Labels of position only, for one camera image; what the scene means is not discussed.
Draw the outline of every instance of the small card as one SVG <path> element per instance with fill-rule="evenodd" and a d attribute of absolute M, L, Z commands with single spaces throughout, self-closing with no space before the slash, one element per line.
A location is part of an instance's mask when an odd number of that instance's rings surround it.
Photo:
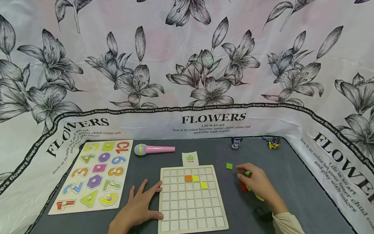
<path fill-rule="evenodd" d="M 182 161 L 184 167 L 199 166 L 197 151 L 191 153 L 182 153 Z"/>

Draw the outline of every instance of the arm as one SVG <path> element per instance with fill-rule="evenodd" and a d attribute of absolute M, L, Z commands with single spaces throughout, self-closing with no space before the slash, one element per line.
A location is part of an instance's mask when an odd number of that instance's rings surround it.
<path fill-rule="evenodd" d="M 269 205 L 273 212 L 273 225 L 277 234 L 304 234 L 296 217 L 289 213 L 286 203 L 261 168 L 246 163 L 236 166 L 236 169 L 242 172 L 237 174 L 237 178 Z M 244 176 L 244 171 L 250 171 L 251 176 Z"/>

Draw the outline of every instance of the beige sleeve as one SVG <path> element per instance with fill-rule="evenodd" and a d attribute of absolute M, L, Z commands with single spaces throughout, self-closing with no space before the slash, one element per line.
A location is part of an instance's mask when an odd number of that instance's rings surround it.
<path fill-rule="evenodd" d="M 273 214 L 276 234 L 305 234 L 296 217 L 290 213 Z"/>

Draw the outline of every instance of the gray table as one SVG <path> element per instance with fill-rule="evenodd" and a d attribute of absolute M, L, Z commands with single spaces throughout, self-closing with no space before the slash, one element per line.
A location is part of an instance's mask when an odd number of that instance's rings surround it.
<path fill-rule="evenodd" d="M 254 217 L 253 210 L 265 204 L 257 200 L 253 193 L 241 191 L 235 170 L 226 169 L 227 162 L 234 165 L 251 162 L 264 169 L 276 190 L 284 198 L 290 212 L 298 218 L 305 233 L 354 233 L 285 140 L 277 150 L 269 150 L 263 139 L 247 138 L 237 151 L 231 150 L 230 139 L 134 141 L 134 146 L 139 143 L 175 146 L 176 152 L 139 157 L 132 151 L 120 208 L 126 204 L 132 185 L 138 188 L 141 182 L 148 178 L 146 189 L 149 188 L 159 180 L 160 168 L 182 166 L 181 153 L 197 151 L 200 165 L 214 165 L 230 226 L 229 230 L 215 233 L 274 233 L 271 223 L 263 223 Z M 48 216 L 57 194 L 35 225 L 32 234 L 105 234 L 110 221 L 119 211 L 113 209 Z M 158 210 L 158 204 L 157 194 L 150 203 L 150 209 Z M 132 231 L 140 234 L 157 233 L 157 221 L 148 221 Z"/>

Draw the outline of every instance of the toy microphone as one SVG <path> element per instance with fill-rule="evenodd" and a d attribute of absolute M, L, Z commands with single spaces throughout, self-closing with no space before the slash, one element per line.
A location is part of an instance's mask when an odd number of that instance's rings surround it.
<path fill-rule="evenodd" d="M 175 147 L 149 146 L 145 144 L 138 144 L 135 146 L 134 152 L 136 155 L 139 155 L 139 156 L 143 156 L 146 154 L 154 154 L 154 153 L 168 153 L 168 152 L 175 152 Z"/>

